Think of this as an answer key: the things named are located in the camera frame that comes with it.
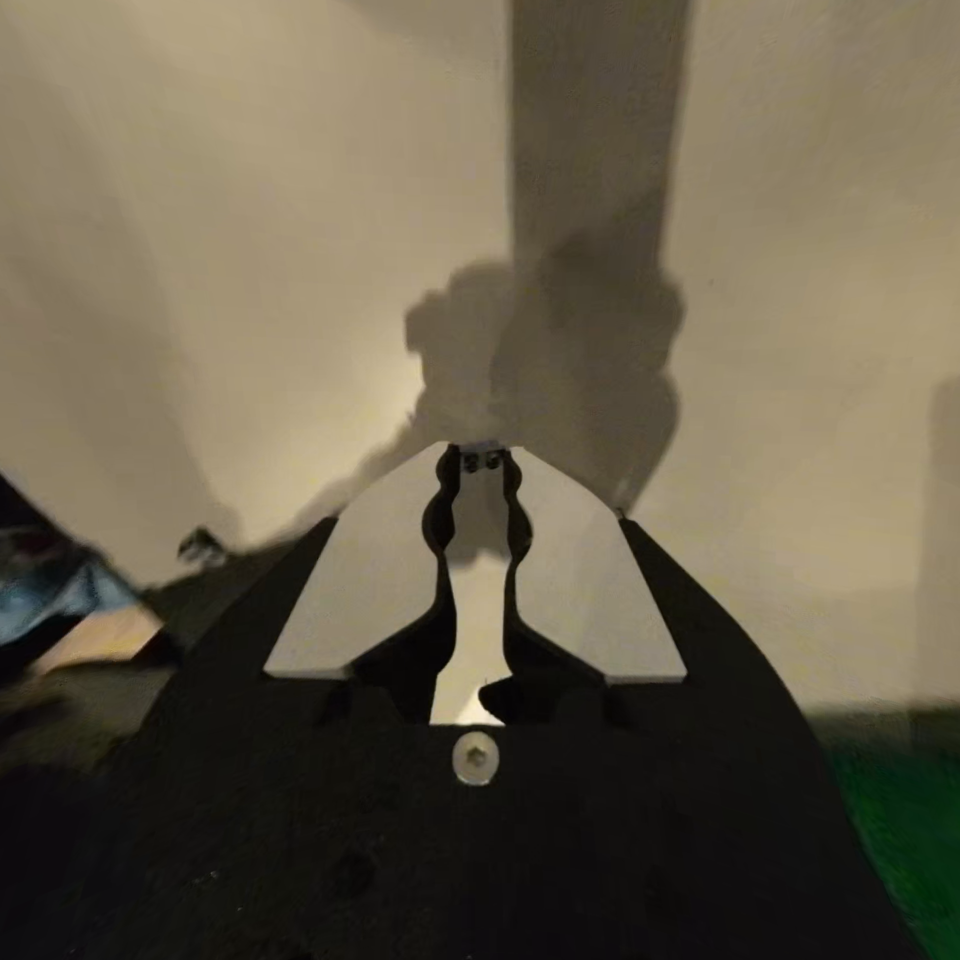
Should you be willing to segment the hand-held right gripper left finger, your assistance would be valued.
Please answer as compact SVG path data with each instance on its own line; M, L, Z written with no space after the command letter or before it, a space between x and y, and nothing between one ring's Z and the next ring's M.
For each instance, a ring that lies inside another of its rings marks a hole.
M456 642L446 550L459 491L460 450L437 442L345 507L265 673L383 689L404 720L428 723Z

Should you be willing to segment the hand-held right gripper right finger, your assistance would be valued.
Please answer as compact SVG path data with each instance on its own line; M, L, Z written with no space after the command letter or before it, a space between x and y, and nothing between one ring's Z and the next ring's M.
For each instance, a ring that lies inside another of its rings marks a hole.
M484 710L503 724L541 723L576 691L682 684L688 668L619 514L526 448L501 465L509 675L480 688Z

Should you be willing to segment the pale grey desk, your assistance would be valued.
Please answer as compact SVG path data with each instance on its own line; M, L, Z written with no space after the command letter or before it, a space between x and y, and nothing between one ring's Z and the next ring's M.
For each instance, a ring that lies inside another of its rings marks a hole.
M149 583L487 438L957 711L958 2L2 2L28 497Z

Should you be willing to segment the small dark brick piece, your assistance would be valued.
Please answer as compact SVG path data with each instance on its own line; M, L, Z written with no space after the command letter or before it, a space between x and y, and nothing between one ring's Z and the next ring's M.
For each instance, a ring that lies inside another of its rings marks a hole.
M207 570L222 566L230 552L207 527L198 526L181 540L176 558L185 565Z

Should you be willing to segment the tan cardboard piece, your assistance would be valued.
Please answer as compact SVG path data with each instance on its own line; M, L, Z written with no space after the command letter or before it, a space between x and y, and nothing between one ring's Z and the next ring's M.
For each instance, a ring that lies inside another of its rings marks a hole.
M143 604L94 613L38 657L28 672L42 676L67 666L126 662L162 630L162 619Z

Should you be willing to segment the dark blue bag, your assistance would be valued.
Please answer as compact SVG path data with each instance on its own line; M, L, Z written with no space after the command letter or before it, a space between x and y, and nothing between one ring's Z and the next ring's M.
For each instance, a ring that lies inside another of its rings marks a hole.
M84 619L138 605L93 548L1 478L1 672L23 672Z

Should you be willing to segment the green board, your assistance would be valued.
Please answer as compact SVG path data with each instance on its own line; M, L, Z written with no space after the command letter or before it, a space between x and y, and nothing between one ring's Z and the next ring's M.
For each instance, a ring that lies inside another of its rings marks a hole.
M846 809L927 958L959 957L957 704L814 715Z

